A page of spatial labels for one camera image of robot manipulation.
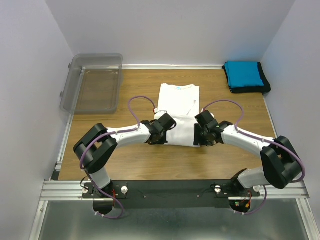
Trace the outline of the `white t shirt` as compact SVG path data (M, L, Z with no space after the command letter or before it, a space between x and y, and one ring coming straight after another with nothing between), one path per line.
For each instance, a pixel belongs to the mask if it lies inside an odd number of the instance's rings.
M163 83L160 86L158 110L165 110L177 123L167 132L166 145L194 146L195 116L200 113L200 87L194 84L178 86Z

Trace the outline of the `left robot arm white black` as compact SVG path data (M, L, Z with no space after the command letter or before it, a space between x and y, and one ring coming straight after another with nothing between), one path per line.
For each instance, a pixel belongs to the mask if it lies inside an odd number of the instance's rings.
M163 145L167 131L177 126L167 113L159 119L144 120L136 125L121 128L106 128L95 124L73 147L80 160L80 169L93 180L93 191L101 198L111 191L111 183L105 165L117 148L133 144Z

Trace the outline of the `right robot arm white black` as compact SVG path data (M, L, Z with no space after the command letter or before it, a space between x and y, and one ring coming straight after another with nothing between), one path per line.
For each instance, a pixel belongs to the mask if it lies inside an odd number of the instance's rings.
M196 146L232 145L254 154L261 160L261 167L245 168L236 173L226 185L227 192L241 196L255 186L284 189L296 177L305 174L288 138L263 137L245 131L231 122L218 122L208 110L196 115L195 119Z

